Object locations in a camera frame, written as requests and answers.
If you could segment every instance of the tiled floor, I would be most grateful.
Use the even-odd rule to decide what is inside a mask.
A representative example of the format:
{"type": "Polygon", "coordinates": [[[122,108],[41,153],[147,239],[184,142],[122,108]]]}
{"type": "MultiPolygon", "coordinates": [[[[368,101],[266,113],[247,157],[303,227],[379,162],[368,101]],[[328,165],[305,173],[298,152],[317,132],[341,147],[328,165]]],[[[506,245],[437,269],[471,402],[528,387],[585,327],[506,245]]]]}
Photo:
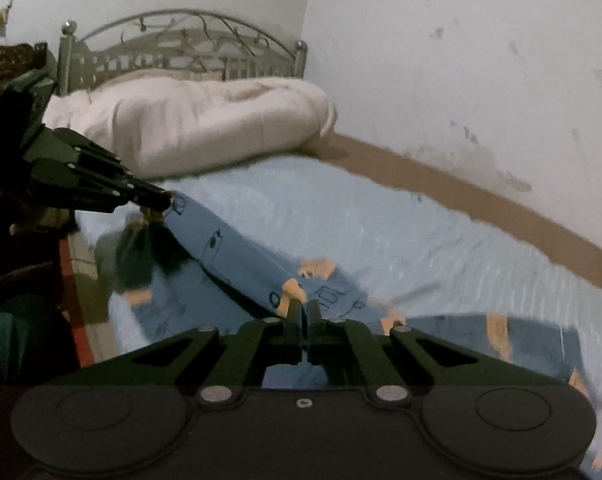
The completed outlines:
{"type": "Polygon", "coordinates": [[[108,295],[97,281],[94,251],[86,245],[80,233],[68,237],[68,248],[85,333],[94,361],[98,363],[116,357],[119,352],[108,320],[108,295]]]}

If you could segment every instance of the metal headboard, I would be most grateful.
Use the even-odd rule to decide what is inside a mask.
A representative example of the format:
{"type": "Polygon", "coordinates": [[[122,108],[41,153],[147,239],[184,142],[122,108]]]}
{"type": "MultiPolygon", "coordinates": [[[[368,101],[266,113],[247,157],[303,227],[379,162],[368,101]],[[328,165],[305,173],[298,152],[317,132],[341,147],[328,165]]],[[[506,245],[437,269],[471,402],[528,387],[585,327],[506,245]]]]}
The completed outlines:
{"type": "Polygon", "coordinates": [[[219,72],[223,80],[303,78],[305,70],[304,41],[290,49],[260,28],[207,10],[143,12],[103,25],[80,39],[74,36],[76,28],[76,22],[68,21],[61,29],[60,96],[148,68],[219,72]]]}

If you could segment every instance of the red trim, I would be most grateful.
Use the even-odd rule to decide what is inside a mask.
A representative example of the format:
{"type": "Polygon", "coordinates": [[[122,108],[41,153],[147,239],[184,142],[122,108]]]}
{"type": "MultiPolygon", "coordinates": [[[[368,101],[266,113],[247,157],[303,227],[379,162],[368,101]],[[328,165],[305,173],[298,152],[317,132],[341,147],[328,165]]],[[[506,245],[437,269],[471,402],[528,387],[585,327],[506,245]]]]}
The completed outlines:
{"type": "Polygon", "coordinates": [[[76,352],[79,356],[81,368],[85,368],[94,364],[94,354],[92,354],[90,341],[85,332],[85,320],[83,319],[79,295],[76,290],[70,245],[67,238],[59,242],[59,253],[61,257],[61,274],[63,276],[63,300],[61,305],[63,310],[67,311],[70,316],[70,325],[72,326],[76,352]]]}

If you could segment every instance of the rolled white blanket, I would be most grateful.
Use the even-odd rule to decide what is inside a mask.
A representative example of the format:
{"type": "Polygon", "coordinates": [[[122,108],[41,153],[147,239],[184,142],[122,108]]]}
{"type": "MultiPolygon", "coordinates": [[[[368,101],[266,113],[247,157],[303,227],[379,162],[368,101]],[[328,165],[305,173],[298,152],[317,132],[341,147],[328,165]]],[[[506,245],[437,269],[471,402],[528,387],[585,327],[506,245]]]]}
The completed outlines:
{"type": "Polygon", "coordinates": [[[330,132],[336,117],[325,93],[298,79],[159,76],[54,96],[44,123],[83,134],[140,178],[158,178],[295,150],[330,132]]]}

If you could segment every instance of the mattress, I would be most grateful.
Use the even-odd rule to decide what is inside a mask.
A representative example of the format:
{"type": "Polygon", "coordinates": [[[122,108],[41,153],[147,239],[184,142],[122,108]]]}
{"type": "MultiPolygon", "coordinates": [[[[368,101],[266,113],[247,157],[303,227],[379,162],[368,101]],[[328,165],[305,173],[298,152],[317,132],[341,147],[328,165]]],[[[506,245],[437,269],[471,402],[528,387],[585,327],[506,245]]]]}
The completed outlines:
{"type": "MultiPolygon", "coordinates": [[[[493,226],[300,156],[159,185],[198,200],[265,248],[334,260],[369,297],[406,317],[496,312],[574,327],[602,402],[602,290],[493,226]]],[[[95,246],[135,210],[78,212],[77,221],[95,246]]],[[[122,352],[149,343],[121,297],[113,294],[108,309],[122,352]]],[[[602,406],[593,447],[602,451],[602,406]]]]}

